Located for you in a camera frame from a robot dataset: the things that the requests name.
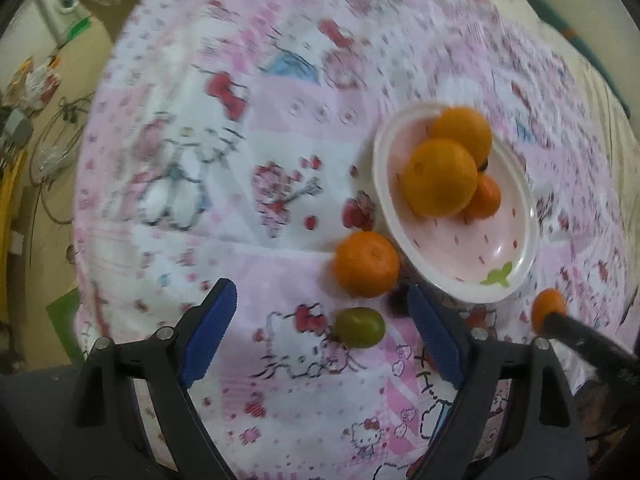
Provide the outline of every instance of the tan floor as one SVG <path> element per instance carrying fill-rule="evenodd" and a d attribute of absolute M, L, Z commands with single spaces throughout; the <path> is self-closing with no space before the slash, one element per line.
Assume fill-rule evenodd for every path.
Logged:
<path fill-rule="evenodd" d="M 110 52 L 110 39 L 104 27 L 95 19 L 88 30 L 62 48 L 61 62 L 55 69 L 62 82 L 49 105 L 33 119 L 30 155 L 38 136 L 57 113 L 60 99 L 65 97 L 71 101 L 95 90 Z M 62 124 L 62 121 L 58 120 L 56 124 Z M 72 132 L 65 132 L 63 138 L 70 134 Z M 51 143 L 52 139 L 44 142 L 44 145 Z M 60 219 L 70 218 L 71 215 L 75 172 L 74 164 L 65 170 L 47 194 L 47 204 Z M 26 186 L 14 226 L 15 230 L 25 235 L 23 256 L 10 256 L 8 270 L 12 325 L 28 369 L 68 362 L 45 309 L 72 288 L 76 280 L 73 265 L 67 263 L 65 257 L 66 248 L 72 243 L 72 226 L 54 224 L 41 204 L 34 218 L 36 197 L 36 189 Z M 33 239 L 30 239 L 32 222 Z"/>

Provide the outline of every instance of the green leaf print on plate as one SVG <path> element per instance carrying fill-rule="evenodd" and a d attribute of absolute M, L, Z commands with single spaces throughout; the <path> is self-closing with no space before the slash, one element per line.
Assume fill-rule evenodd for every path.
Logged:
<path fill-rule="evenodd" d="M 507 276 L 513 270 L 513 264 L 511 262 L 505 263 L 501 269 L 492 269 L 486 276 L 486 280 L 482 280 L 480 285 L 493 285 L 494 283 L 500 283 L 503 287 L 508 287 L 509 282 Z"/>

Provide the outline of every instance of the tangerine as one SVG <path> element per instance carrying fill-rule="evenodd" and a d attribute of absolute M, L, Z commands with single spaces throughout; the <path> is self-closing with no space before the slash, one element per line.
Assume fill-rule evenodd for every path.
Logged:
<path fill-rule="evenodd" d="M 358 231 L 338 245 L 334 275 L 340 286 L 352 296 L 375 298 L 398 281 L 400 256 L 382 235 Z"/>
<path fill-rule="evenodd" d="M 446 108 L 428 128 L 432 139 L 451 139 L 462 144 L 481 168 L 489 157 L 494 134 L 484 116 L 468 106 Z"/>
<path fill-rule="evenodd" d="M 466 220 L 489 218 L 495 215 L 502 203 L 502 193 L 497 182 L 485 173 L 478 173 L 478 187 L 471 202 L 462 210 Z"/>
<path fill-rule="evenodd" d="M 540 292 L 531 305 L 531 325 L 538 335 L 545 335 L 545 317 L 553 312 L 566 316 L 564 297 L 556 288 L 546 288 Z"/>
<path fill-rule="evenodd" d="M 411 154 L 400 187 L 419 216 L 448 216 L 462 211 L 478 186 L 473 157 L 455 140 L 428 139 Z"/>

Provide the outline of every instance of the blue gripper pad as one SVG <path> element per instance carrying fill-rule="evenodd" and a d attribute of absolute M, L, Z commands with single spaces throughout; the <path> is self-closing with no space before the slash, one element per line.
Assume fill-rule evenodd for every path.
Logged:
<path fill-rule="evenodd" d="M 179 379 L 186 389 L 191 388 L 195 381 L 203 378 L 207 373 L 220 341 L 236 312 L 237 302 L 238 292 L 231 280 L 224 280 L 222 290 L 214 286 L 202 301 L 200 308 L 208 307 L 208 310 L 200 320 L 200 324 L 191 333 L 182 356 Z"/>
<path fill-rule="evenodd" d="M 438 373 L 445 381 L 449 381 L 453 387 L 459 389 L 465 381 L 465 376 L 462 372 L 461 352 L 455 339 L 418 285 L 412 285 L 409 288 L 408 304 L 409 315 Z"/>

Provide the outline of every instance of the pink patterned cloth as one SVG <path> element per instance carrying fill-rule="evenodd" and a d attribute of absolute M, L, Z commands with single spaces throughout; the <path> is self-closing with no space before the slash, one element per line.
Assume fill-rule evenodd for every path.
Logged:
<path fill-rule="evenodd" d="M 630 291 L 607 161 L 562 59 L 488 1 L 143 0 L 82 147 L 82 346 L 149 336 L 230 278 L 238 311 L 190 395 L 238 478 L 405 478 L 456 392 L 411 320 L 390 318 L 384 298 L 345 297 L 327 267 L 350 232 L 384 228 L 370 175 L 380 121 L 429 99 L 475 106 L 512 146 L 542 235 L 511 297 L 444 301 L 526 342 L 532 298 L 556 286 L 573 316 L 613 334 Z M 356 304 L 386 319 L 375 348 L 329 336 L 332 312 Z M 557 352 L 579 386 L 584 365 Z M 503 384 L 477 456 L 506 396 Z"/>

